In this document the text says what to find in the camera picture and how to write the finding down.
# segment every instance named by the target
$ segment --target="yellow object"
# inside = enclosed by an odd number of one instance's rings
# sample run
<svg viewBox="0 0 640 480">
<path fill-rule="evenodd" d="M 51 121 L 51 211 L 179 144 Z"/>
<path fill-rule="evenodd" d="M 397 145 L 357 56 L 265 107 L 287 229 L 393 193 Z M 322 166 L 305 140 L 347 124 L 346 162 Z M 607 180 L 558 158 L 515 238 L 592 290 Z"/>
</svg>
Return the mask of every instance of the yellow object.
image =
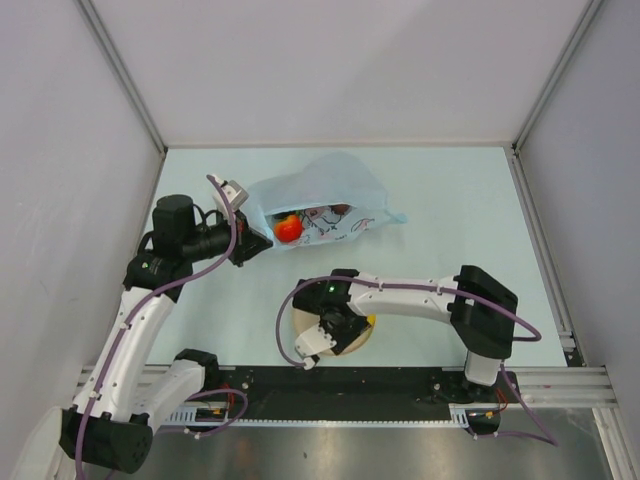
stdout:
<svg viewBox="0 0 640 480">
<path fill-rule="evenodd" d="M 293 319 L 293 328 L 296 332 L 296 336 L 302 334 L 305 330 L 307 330 L 308 328 L 311 328 L 313 325 L 317 324 L 320 321 L 320 317 L 318 317 L 317 315 L 313 315 L 311 313 L 298 310 L 297 308 L 292 308 L 291 311 L 292 311 L 292 319 Z M 345 348 L 344 351 L 340 354 L 341 357 L 344 357 L 345 355 L 348 355 L 349 353 L 356 351 L 358 348 L 364 345 L 367 342 L 367 340 L 369 340 L 369 337 L 371 337 L 371 334 L 373 333 L 373 330 L 374 330 L 373 327 L 376 324 L 376 316 L 369 315 L 367 317 L 367 323 L 371 325 L 370 328 L 367 328 L 367 330 L 363 332 L 362 335 L 356 338 L 351 343 L 351 345 Z M 320 355 L 323 355 L 323 356 L 326 355 L 326 356 L 332 357 L 334 356 L 334 353 L 331 350 L 326 350 L 322 352 Z"/>
</svg>

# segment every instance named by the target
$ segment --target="white wall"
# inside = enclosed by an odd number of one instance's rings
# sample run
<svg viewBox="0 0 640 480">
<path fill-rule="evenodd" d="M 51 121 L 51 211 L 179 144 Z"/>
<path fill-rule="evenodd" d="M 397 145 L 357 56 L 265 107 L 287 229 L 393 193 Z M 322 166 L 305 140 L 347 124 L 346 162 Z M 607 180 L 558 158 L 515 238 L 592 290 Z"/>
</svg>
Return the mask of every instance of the white wall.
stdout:
<svg viewBox="0 0 640 480">
<path fill-rule="evenodd" d="M 587 0 L 95 0 L 172 147 L 510 142 Z"/>
<path fill-rule="evenodd" d="M 0 478 L 117 308 L 159 155 L 74 3 L 0 15 Z"/>
<path fill-rule="evenodd" d="M 610 0 L 523 162 L 592 364 L 640 446 L 640 2 Z"/>
</svg>

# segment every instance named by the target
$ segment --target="transparent plastic bag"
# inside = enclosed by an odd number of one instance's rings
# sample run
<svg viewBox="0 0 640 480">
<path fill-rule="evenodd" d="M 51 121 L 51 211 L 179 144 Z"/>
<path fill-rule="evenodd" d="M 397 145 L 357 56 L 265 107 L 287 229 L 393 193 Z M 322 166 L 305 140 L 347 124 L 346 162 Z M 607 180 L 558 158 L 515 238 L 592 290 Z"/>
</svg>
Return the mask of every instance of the transparent plastic bag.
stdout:
<svg viewBox="0 0 640 480">
<path fill-rule="evenodd" d="M 249 224 L 274 243 L 274 248 L 354 240 L 362 232 L 406 223 L 391 213 L 388 193 L 356 157 L 336 152 L 321 157 L 299 173 L 273 177 L 250 186 L 243 208 Z M 280 242 L 276 224 L 296 215 L 304 231 L 289 243 Z"/>
</svg>

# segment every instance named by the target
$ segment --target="black bracket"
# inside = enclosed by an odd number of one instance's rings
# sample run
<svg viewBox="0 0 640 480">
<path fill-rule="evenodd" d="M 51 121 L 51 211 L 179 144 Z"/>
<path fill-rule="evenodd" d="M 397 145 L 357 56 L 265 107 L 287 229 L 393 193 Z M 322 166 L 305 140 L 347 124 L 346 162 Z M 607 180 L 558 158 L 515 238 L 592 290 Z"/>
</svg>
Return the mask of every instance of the black bracket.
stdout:
<svg viewBox="0 0 640 480">
<path fill-rule="evenodd" d="M 479 267 L 465 265 L 454 277 L 458 290 L 473 293 L 515 313 L 518 297 Z M 511 357 L 514 322 L 477 302 L 456 296 L 448 305 L 451 325 L 470 352 L 486 358 Z"/>
<path fill-rule="evenodd" d="M 81 420 L 82 414 L 73 409 L 62 411 L 60 447 L 70 458 L 75 458 Z M 151 450 L 153 432 L 146 422 L 146 415 L 134 415 L 128 423 L 89 417 L 82 461 L 125 473 L 136 472 Z"/>
<path fill-rule="evenodd" d="M 204 385 L 201 391 L 215 390 L 222 384 L 222 373 L 218 365 L 218 357 L 213 353 L 185 348 L 174 360 L 190 360 L 204 367 Z"/>
<path fill-rule="evenodd" d="M 124 288 L 131 287 L 155 290 L 175 280 L 188 277 L 193 273 L 191 262 L 180 258 L 163 258 L 152 252 L 141 252 L 127 266 Z M 174 303 L 178 302 L 182 286 L 167 290 L 167 295 Z"/>
</svg>

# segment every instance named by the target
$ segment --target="metal plate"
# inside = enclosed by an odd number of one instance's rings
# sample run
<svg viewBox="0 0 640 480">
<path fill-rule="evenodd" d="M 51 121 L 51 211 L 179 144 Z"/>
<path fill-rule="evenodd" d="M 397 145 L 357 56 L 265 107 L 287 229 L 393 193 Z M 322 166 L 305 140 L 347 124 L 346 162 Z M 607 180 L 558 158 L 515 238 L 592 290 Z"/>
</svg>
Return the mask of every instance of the metal plate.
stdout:
<svg viewBox="0 0 640 480">
<path fill-rule="evenodd" d="M 560 448 L 513 438 L 473 441 L 458 429 L 231 428 L 199 441 L 160 435 L 125 480 L 611 480 L 591 411 L 544 410 Z M 505 429 L 535 432 L 522 411 Z M 105 477 L 91 469 L 90 479 Z"/>
</svg>

